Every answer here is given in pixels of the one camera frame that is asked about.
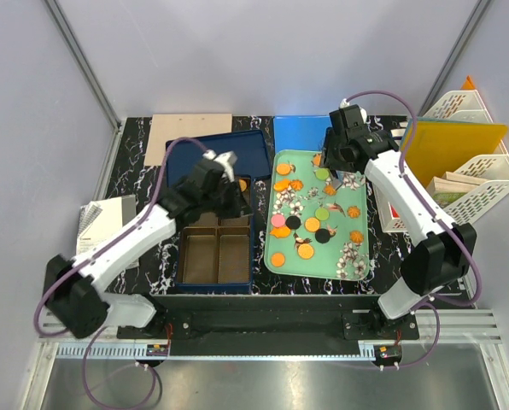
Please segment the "blue tin lid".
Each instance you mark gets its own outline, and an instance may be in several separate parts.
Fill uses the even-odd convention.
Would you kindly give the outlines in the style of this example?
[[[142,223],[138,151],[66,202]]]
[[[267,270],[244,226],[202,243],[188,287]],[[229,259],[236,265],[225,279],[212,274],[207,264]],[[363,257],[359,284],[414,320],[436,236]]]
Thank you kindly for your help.
[[[268,155],[266,141],[261,130],[230,132],[198,137],[208,149],[217,154],[233,151],[237,156],[234,173],[251,179],[265,179],[272,173],[272,161]],[[166,180],[173,185],[188,175],[201,159],[202,151],[194,143],[179,142],[172,150],[166,165]]]

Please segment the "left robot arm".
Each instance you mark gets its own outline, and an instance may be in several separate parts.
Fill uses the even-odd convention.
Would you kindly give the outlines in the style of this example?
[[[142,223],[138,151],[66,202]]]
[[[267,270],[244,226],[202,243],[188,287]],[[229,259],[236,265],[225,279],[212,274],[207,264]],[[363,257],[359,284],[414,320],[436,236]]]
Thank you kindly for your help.
[[[250,214],[234,175],[236,160],[231,151],[206,151],[189,175],[164,189],[111,238],[71,260],[61,255],[50,260],[44,305],[78,339],[104,326],[130,326],[148,338],[158,337],[166,326],[161,307],[147,296],[114,294],[107,288],[131,263],[203,214],[221,219]]]

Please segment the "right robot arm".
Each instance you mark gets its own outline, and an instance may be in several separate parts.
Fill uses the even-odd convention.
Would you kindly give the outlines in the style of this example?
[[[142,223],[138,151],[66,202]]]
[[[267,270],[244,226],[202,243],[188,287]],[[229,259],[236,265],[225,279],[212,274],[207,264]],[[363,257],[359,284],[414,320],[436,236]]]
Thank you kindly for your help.
[[[398,331],[399,319],[429,296],[468,272],[480,273],[472,256],[477,234],[471,224],[457,223],[435,202],[389,132],[370,131],[362,108],[342,102],[330,119],[320,165],[330,171],[332,187],[364,176],[386,196],[412,242],[400,278],[378,298],[368,319],[374,336],[388,338]]]

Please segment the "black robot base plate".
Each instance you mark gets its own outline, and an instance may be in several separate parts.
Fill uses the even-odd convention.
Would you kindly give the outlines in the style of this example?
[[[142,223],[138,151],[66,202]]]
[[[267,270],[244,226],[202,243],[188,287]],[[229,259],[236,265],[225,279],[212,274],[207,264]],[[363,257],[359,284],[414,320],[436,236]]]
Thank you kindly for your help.
[[[407,315],[377,328],[374,296],[157,296],[165,312],[148,333],[130,326],[120,339],[155,340],[172,328],[171,352],[179,356],[345,356],[360,342],[416,341],[416,319]]]

